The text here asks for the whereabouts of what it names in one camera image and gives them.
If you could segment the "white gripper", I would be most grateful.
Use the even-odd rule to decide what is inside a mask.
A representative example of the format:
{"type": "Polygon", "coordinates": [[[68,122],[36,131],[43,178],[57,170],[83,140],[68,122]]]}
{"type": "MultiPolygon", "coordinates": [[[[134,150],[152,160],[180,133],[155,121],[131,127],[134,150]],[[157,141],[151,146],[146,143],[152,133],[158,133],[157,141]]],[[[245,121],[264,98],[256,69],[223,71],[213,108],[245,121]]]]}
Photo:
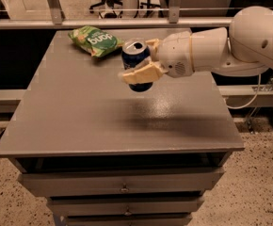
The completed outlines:
{"type": "Polygon", "coordinates": [[[171,34],[159,43],[160,39],[146,40],[151,56],[158,55],[158,60],[163,66],[159,62],[137,65],[119,73],[119,80],[125,84],[136,85],[155,82],[164,74],[172,78],[193,74],[189,31],[171,34]]]}

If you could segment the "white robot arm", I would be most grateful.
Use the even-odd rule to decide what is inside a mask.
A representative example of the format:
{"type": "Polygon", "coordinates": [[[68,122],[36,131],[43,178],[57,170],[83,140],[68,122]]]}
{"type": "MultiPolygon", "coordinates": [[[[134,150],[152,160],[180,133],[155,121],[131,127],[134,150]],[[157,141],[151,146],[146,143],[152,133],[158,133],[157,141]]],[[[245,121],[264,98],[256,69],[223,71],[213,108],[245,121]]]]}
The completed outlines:
{"type": "Polygon", "coordinates": [[[119,74],[126,84],[143,84],[211,72],[224,76],[254,76],[273,70],[273,10],[248,7],[230,25],[201,32],[174,33],[147,40],[151,54],[119,74]]]}

